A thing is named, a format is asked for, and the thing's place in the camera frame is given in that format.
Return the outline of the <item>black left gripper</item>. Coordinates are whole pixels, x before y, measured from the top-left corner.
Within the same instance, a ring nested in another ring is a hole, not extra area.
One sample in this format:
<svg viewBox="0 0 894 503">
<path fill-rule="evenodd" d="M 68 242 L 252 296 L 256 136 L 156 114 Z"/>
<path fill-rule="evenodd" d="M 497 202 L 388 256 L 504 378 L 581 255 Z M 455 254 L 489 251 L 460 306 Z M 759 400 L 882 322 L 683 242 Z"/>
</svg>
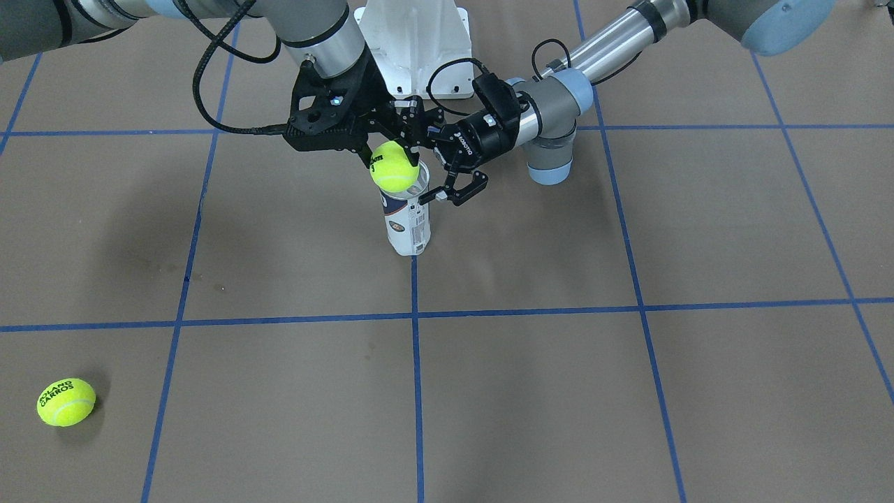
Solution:
<svg viewBox="0 0 894 503">
<path fill-rule="evenodd" d="M 507 115 L 482 110 L 455 124 L 447 124 L 446 108 L 436 105 L 425 110 L 422 98 L 395 99 L 392 105 L 400 123 L 398 135 L 409 147 L 434 150 L 447 146 L 444 183 L 421 194 L 421 205 L 435 200 L 448 200 L 454 206 L 466 203 L 488 185 L 488 175 L 475 169 L 516 147 L 521 118 L 519 110 Z M 457 189 L 455 182 L 459 172 L 471 172 L 471 182 Z"/>
</svg>

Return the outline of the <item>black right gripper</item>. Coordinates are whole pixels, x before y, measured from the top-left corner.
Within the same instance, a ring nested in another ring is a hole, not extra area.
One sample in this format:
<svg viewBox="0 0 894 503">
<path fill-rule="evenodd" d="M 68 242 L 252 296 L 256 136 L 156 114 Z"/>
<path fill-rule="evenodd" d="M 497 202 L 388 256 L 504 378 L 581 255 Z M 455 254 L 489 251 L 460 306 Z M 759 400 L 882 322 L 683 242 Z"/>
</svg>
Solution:
<svg viewBox="0 0 894 503">
<path fill-rule="evenodd" d="M 422 101 L 394 101 L 371 53 L 335 78 L 335 88 L 344 93 L 339 105 L 337 127 L 352 134 L 380 133 L 396 140 L 405 150 L 419 149 L 427 140 L 427 117 Z M 368 136 L 354 139 L 353 152 L 368 170 L 372 150 Z"/>
</svg>

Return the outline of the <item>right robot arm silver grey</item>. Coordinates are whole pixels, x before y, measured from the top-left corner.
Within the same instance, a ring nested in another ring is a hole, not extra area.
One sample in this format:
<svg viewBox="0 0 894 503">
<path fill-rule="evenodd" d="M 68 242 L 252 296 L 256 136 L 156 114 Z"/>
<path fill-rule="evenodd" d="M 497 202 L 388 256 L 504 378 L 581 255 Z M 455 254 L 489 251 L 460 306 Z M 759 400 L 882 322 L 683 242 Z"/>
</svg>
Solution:
<svg viewBox="0 0 894 503">
<path fill-rule="evenodd" d="M 2 61 L 105 41 L 154 18 L 179 20 L 205 43 L 191 92 L 199 115 L 218 131 L 280 136 L 297 152 L 352 152 L 366 166 L 377 133 L 418 163 L 416 138 L 345 1 L 3 1 Z M 296 61 L 285 119 L 235 126 L 214 117 L 201 82 L 221 51 L 255 64 L 281 54 Z"/>
</svg>

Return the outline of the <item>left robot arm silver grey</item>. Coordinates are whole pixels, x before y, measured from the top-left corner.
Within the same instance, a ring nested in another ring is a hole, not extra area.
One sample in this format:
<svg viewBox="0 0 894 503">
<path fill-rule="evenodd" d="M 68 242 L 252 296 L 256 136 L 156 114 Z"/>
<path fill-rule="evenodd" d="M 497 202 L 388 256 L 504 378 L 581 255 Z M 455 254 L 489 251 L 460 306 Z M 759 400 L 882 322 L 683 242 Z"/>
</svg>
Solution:
<svg viewBox="0 0 894 503">
<path fill-rule="evenodd" d="M 546 186 L 571 174 L 577 118 L 594 105 L 594 87 L 632 64 L 668 32 L 709 20 L 754 54 L 781 54 L 803 42 L 828 18 L 833 1 L 638 1 L 610 24 L 538 70 L 532 80 L 502 80 L 481 61 L 472 82 L 483 109 L 457 123 L 428 128 L 447 176 L 419 196 L 420 204 L 466 203 L 488 184 L 482 165 L 516 147 L 528 175 Z"/>
</svg>

